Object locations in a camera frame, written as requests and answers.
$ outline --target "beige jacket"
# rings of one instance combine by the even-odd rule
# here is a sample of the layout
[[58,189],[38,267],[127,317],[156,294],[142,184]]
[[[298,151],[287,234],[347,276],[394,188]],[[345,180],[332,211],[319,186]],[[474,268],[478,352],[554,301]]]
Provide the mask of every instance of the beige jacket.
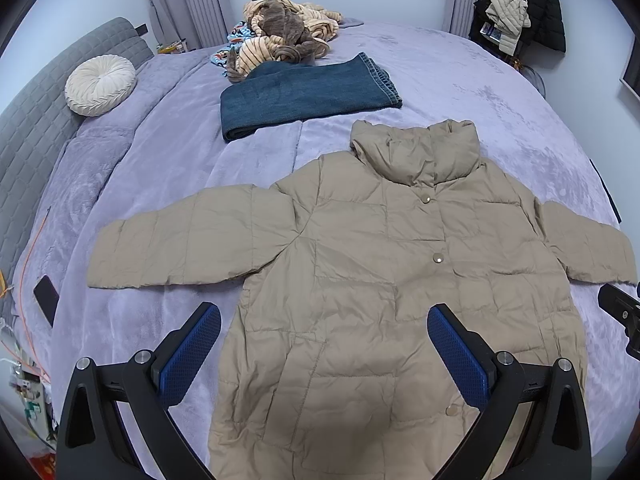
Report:
[[491,0],[486,15],[502,33],[500,50],[513,56],[523,28],[531,26],[526,0]]
[[540,203],[480,157],[469,121],[357,121],[351,145],[271,189],[204,189],[98,236],[91,286],[249,274],[220,357],[218,480],[429,479],[478,413],[429,340],[432,305],[521,362],[571,359],[584,384],[567,276],[636,282],[620,231]]

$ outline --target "jacket sleeve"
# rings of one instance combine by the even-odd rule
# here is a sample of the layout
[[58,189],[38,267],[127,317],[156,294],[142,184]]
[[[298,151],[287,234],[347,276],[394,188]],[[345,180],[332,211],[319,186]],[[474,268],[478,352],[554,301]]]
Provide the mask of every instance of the jacket sleeve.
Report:
[[559,52],[566,52],[566,38],[560,0],[546,0],[545,16],[539,29],[540,38],[535,40]]
[[615,227],[580,216],[558,202],[534,202],[546,246],[569,278],[590,283],[637,283],[628,238]]
[[300,228],[293,198],[277,189],[203,189],[102,229],[87,282],[98,288],[221,282],[263,267]]

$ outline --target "smartphone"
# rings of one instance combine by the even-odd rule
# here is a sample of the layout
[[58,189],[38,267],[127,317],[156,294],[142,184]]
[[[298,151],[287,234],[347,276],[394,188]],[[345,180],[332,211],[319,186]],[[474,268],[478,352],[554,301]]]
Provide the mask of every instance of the smartphone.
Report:
[[33,295],[36,297],[36,301],[40,305],[44,317],[47,318],[47,321],[49,321],[49,324],[53,327],[53,319],[56,316],[56,308],[58,307],[60,297],[48,276],[45,275],[38,282],[33,289]]

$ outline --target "clothing tag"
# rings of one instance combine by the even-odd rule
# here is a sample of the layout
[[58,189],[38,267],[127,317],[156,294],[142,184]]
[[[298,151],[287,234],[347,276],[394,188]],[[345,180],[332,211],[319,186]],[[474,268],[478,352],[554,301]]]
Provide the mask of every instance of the clothing tag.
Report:
[[482,34],[492,43],[500,45],[500,38],[502,37],[502,33],[495,27],[495,25],[489,22],[484,22],[484,25],[480,29],[480,34]]

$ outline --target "metal screw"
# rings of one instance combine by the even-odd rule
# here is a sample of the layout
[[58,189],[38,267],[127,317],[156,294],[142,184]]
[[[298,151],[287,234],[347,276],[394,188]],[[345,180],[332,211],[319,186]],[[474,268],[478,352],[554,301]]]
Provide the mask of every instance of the metal screw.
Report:
[[91,361],[89,360],[88,357],[81,357],[78,359],[78,362],[76,363],[76,368],[78,370],[84,370],[85,368],[88,368],[90,364],[91,364]]
[[513,363],[513,356],[509,352],[498,352],[498,362],[508,366]]
[[569,370],[571,370],[571,368],[573,368],[571,361],[569,361],[569,359],[565,359],[564,357],[562,359],[558,359],[558,366],[565,372],[568,372]]
[[151,359],[151,352],[149,350],[141,350],[134,357],[133,360],[139,365],[143,365]]

